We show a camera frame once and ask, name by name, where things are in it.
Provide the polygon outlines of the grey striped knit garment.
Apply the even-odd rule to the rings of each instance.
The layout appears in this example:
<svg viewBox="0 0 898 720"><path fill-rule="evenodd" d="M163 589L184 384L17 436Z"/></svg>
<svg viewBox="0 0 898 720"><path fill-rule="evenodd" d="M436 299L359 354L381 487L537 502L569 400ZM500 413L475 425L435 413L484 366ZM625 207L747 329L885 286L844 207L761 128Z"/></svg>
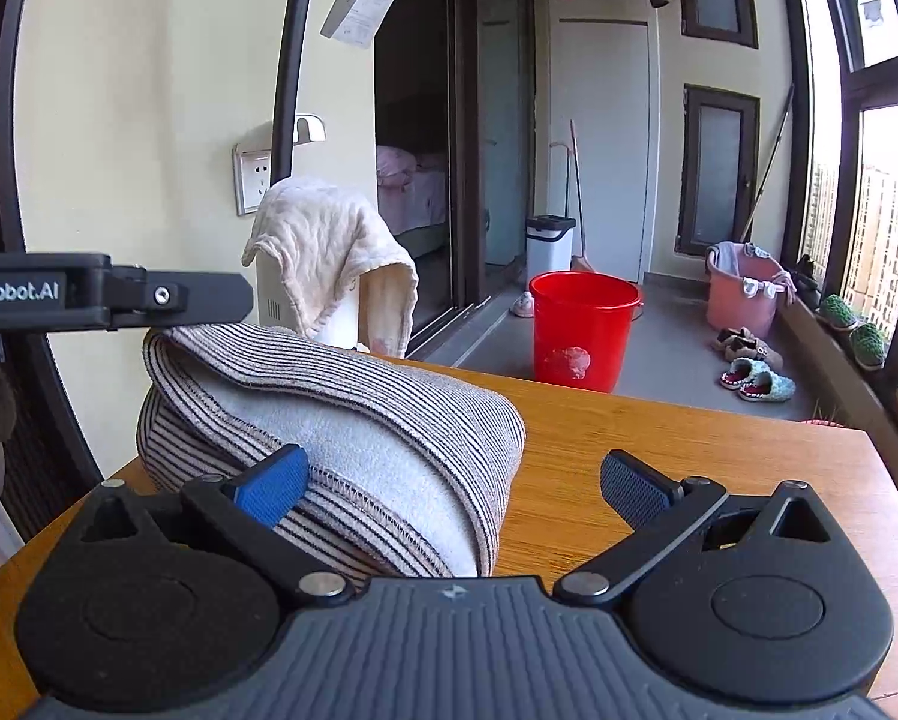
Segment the grey striped knit garment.
<svg viewBox="0 0 898 720"><path fill-rule="evenodd" d="M141 358L136 447L159 488L234 478L297 445L307 486L271 528L333 571L496 569L527 437L503 395L250 323L152 330Z"/></svg>

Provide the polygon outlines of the white floor washer vacuum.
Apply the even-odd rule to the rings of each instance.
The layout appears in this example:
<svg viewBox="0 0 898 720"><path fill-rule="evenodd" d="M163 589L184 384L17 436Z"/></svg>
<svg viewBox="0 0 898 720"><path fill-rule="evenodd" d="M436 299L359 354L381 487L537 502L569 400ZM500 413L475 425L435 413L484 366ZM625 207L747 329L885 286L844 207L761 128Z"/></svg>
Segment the white floor washer vacuum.
<svg viewBox="0 0 898 720"><path fill-rule="evenodd" d="M278 59L277 89L273 107L273 133L271 133L270 184L293 174L293 158L296 135L302 133L302 143L325 140L325 124L319 117L304 115L302 127L298 127L298 96L301 81L302 51L305 27L311 0L288 0L281 30L280 58ZM280 267L266 254L255 255L257 270L257 304L262 325L284 325L288 322L288 302L278 284Z"/></svg>

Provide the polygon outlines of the green slippers pair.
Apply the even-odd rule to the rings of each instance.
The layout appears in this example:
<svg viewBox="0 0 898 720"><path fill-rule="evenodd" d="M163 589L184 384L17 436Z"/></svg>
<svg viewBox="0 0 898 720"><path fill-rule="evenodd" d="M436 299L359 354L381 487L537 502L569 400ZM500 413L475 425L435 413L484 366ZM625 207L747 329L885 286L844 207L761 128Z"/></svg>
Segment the green slippers pair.
<svg viewBox="0 0 898 720"><path fill-rule="evenodd" d="M719 383L751 403L785 403L797 391L792 379L781 376L767 362L737 358L722 372Z"/></svg>

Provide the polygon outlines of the slippers on floor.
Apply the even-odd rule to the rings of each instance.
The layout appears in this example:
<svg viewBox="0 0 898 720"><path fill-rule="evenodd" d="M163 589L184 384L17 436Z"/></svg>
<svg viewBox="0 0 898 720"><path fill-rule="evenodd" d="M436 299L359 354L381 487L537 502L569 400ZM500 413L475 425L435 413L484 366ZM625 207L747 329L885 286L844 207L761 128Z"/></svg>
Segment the slippers on floor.
<svg viewBox="0 0 898 720"><path fill-rule="evenodd" d="M728 362L745 358L766 362L776 371L784 367L784 358L776 349L746 327L722 328L712 341L712 348Z"/></svg>

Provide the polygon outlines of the cream towel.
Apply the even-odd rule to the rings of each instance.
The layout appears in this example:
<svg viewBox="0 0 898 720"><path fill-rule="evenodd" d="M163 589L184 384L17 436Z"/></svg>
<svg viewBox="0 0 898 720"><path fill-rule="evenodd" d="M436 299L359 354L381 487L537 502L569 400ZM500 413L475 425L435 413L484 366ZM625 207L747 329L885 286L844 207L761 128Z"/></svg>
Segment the cream towel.
<svg viewBox="0 0 898 720"><path fill-rule="evenodd" d="M418 272L361 193L309 177L268 188L242 263L255 270L259 322L378 355L407 354Z"/></svg>

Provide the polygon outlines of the red plastic bucket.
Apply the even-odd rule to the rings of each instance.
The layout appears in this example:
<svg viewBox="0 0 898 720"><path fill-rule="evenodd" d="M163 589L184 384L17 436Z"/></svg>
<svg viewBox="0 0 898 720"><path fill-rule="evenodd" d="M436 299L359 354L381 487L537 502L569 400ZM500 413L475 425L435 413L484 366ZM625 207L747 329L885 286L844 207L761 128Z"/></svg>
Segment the red plastic bucket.
<svg viewBox="0 0 898 720"><path fill-rule="evenodd" d="M641 288L595 271L550 271L530 282L533 377L611 394L620 380Z"/></svg>

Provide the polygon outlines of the pink laundry basket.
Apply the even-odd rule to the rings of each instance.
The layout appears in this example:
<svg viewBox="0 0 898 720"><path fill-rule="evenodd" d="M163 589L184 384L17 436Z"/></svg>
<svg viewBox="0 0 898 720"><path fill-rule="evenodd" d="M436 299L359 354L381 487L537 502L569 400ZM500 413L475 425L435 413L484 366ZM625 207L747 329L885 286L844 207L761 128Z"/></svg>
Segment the pink laundry basket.
<svg viewBox="0 0 898 720"><path fill-rule="evenodd" d="M757 337L766 337L779 304L791 305L795 299L791 273L751 242L711 245L705 273L709 277L705 320L714 330L748 328Z"/></svg>

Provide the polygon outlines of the green potted plant far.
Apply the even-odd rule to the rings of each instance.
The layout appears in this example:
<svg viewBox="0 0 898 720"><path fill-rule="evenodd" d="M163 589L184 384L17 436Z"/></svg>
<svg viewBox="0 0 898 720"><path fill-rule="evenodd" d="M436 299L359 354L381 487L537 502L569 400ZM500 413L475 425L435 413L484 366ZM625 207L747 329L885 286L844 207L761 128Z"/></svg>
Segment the green potted plant far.
<svg viewBox="0 0 898 720"><path fill-rule="evenodd" d="M860 323L860 317L839 294L828 294L819 301L816 318L836 333L851 333Z"/></svg>

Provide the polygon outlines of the green potted plant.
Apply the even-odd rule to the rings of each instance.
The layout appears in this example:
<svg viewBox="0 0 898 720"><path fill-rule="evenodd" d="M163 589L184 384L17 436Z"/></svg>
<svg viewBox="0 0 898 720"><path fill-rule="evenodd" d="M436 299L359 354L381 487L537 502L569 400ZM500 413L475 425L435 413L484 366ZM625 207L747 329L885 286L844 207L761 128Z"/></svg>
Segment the green potted plant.
<svg viewBox="0 0 898 720"><path fill-rule="evenodd" d="M851 333L860 323L860 317L839 294L828 294L819 301L816 318L836 333Z"/></svg>
<svg viewBox="0 0 898 720"><path fill-rule="evenodd" d="M849 333L849 348L860 369L876 372L885 367L888 342L875 323L864 322L853 328Z"/></svg>

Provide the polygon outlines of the green potted plant near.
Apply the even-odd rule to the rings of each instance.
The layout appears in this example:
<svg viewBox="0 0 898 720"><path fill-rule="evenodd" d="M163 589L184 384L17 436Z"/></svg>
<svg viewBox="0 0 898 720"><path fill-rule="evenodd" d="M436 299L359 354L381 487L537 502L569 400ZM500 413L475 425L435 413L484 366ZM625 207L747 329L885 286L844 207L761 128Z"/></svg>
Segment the green potted plant near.
<svg viewBox="0 0 898 720"><path fill-rule="evenodd" d="M860 369L876 372L885 367L888 342L875 323L864 322L853 328L849 333L849 348Z"/></svg>

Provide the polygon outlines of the white pedal trash bin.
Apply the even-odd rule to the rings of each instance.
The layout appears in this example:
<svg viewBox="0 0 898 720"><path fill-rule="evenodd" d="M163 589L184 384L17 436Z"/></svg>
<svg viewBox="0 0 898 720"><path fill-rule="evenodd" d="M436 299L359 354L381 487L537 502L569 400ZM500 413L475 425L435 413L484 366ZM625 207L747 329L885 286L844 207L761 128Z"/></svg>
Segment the white pedal trash bin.
<svg viewBox="0 0 898 720"><path fill-rule="evenodd" d="M527 281L550 271L569 270L574 231L576 220L570 216L528 216L525 221Z"/></svg>

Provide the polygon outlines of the pink bed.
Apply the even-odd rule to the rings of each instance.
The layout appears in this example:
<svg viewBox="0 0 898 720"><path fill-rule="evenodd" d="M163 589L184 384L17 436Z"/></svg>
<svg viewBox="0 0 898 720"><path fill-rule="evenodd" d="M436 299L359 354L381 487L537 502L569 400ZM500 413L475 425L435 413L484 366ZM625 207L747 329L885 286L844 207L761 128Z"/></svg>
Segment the pink bed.
<svg viewBox="0 0 898 720"><path fill-rule="evenodd" d="M447 154L376 148L377 208L394 236L447 221Z"/></svg>

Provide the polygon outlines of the white paper tag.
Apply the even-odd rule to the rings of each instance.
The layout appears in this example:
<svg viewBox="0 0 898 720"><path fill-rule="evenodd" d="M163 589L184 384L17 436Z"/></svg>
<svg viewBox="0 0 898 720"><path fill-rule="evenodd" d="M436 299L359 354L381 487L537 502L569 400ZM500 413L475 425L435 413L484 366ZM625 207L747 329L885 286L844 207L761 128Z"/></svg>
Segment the white paper tag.
<svg viewBox="0 0 898 720"><path fill-rule="evenodd" d="M320 34L330 41L369 49L395 0L335 0Z"/></svg>

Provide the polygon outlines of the wall power socket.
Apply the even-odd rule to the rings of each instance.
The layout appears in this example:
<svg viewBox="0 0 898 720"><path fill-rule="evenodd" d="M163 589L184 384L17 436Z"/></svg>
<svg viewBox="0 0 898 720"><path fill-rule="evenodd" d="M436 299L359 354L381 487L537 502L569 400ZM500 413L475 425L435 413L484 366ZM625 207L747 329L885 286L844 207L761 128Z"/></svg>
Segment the wall power socket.
<svg viewBox="0 0 898 720"><path fill-rule="evenodd" d="M242 149L232 151L232 174L236 192L236 213L254 215L270 188L270 149Z"/></svg>

